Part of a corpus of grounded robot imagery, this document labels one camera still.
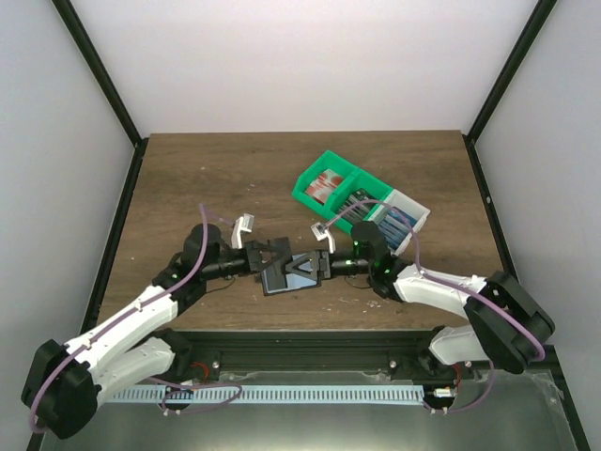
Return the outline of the black card holder wallet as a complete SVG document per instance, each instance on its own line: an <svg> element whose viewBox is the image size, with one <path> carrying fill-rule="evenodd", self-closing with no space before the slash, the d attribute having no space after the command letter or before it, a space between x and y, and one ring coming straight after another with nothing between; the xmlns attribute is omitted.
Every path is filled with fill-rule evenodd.
<svg viewBox="0 0 601 451"><path fill-rule="evenodd" d="M256 281L261 284L265 296L318 288L322 282L318 277L300 277L287 273L285 270L283 275L267 275L263 271L256 277Z"/></svg>

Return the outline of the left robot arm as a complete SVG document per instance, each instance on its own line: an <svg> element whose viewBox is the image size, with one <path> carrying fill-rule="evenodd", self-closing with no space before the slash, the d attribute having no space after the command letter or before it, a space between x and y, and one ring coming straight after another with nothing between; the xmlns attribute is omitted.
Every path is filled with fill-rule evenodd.
<svg viewBox="0 0 601 451"><path fill-rule="evenodd" d="M148 378L184 378L192 368L187 342L163 325L207 292L208 281L260 273L290 259L285 239L244 241L240 218L231 241L212 224L196 225L167 266L132 302L91 330L36 350L21 394L35 433L67 439L114 393Z"/></svg>

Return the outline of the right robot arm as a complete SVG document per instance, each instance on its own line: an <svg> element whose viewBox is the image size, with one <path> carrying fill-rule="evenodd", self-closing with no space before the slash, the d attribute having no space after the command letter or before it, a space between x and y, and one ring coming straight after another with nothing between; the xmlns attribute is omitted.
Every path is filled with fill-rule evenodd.
<svg viewBox="0 0 601 451"><path fill-rule="evenodd" d="M284 272L316 283L364 274L383 299L427 305L467 321L462 327L437 330L418 353L418 369L427 378L439 378L457 363L484 360L520 374L530 363L545 359L544 345L554 334L555 323L512 274L431 272L393 254L378 227L367 221L351 228L353 247L348 252L336 250L324 225L315 224L313 231L318 240L328 242L328 250L291 257L282 266Z"/></svg>

